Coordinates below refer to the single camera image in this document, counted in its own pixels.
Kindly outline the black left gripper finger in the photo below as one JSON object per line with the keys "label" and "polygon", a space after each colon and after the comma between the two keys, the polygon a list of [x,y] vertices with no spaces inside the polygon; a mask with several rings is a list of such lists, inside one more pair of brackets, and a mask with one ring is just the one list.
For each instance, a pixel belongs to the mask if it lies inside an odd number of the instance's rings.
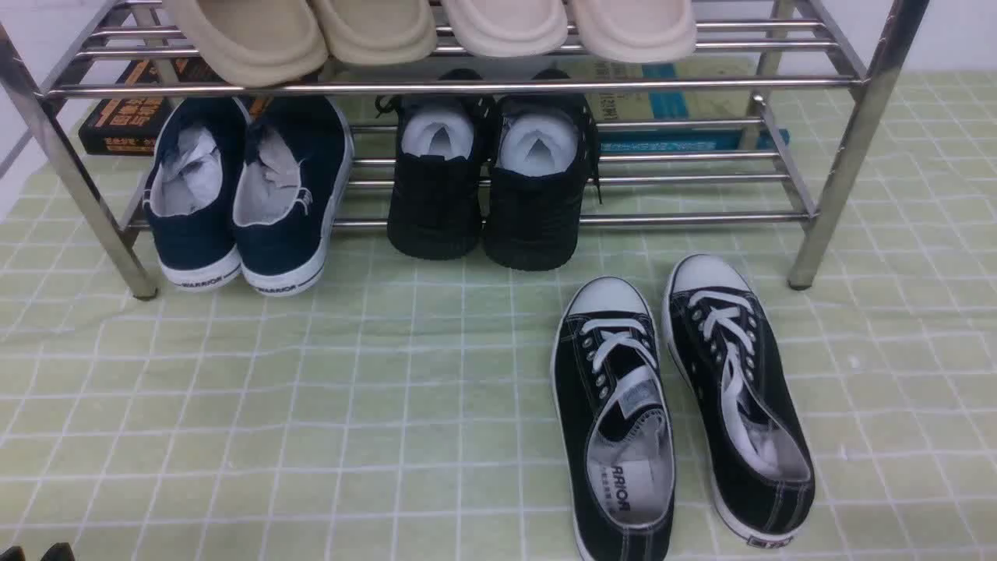
{"label": "black left gripper finger", "polygon": [[72,546],[68,542],[54,543],[45,554],[41,557],[41,561],[76,561],[75,553],[72,550]]}
{"label": "black left gripper finger", "polygon": [[20,546],[11,546],[7,548],[1,555],[1,561],[25,561],[25,553]]}

